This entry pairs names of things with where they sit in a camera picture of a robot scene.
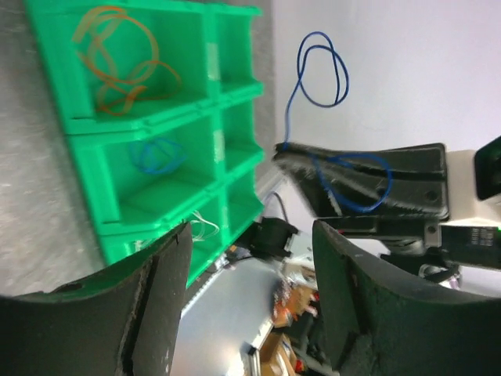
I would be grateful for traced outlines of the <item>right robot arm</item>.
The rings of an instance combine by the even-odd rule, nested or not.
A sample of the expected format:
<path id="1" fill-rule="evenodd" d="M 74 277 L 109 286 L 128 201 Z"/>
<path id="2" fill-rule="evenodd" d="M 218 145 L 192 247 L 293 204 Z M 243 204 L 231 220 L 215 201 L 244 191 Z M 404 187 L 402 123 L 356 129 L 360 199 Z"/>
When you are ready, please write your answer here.
<path id="1" fill-rule="evenodd" d="M 278 143 L 274 163 L 312 215 L 435 283 L 461 266 L 500 267 L 500 141 L 449 151 L 430 143 L 373 152 Z"/>

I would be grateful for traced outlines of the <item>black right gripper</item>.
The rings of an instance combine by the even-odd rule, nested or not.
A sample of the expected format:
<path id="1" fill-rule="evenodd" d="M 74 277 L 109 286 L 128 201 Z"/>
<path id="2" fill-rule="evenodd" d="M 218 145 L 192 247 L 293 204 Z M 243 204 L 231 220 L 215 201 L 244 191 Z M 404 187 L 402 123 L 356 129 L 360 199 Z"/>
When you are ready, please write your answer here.
<path id="1" fill-rule="evenodd" d="M 355 152 L 278 143 L 272 160 L 316 218 L 342 218 L 336 229 L 346 237 L 403 255 L 441 247 L 435 220 L 449 217 L 443 144 Z"/>

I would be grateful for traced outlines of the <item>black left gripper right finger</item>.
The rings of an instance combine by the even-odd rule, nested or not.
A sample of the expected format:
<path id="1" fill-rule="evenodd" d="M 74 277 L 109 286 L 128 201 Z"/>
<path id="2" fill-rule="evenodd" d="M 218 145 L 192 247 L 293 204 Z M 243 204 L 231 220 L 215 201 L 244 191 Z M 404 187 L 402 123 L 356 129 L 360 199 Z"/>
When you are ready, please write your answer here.
<path id="1" fill-rule="evenodd" d="M 312 227 L 326 356 L 342 375 L 497 375 L 500 300 L 445 288 Z"/>

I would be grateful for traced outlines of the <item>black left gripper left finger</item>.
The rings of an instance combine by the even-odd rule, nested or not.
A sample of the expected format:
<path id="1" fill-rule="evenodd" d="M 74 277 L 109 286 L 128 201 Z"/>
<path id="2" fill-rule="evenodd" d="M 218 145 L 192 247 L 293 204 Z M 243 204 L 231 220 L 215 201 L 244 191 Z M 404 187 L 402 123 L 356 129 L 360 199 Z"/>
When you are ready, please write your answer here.
<path id="1" fill-rule="evenodd" d="M 169 374 L 192 250 L 182 223 L 54 291 L 2 297 L 2 374 Z"/>

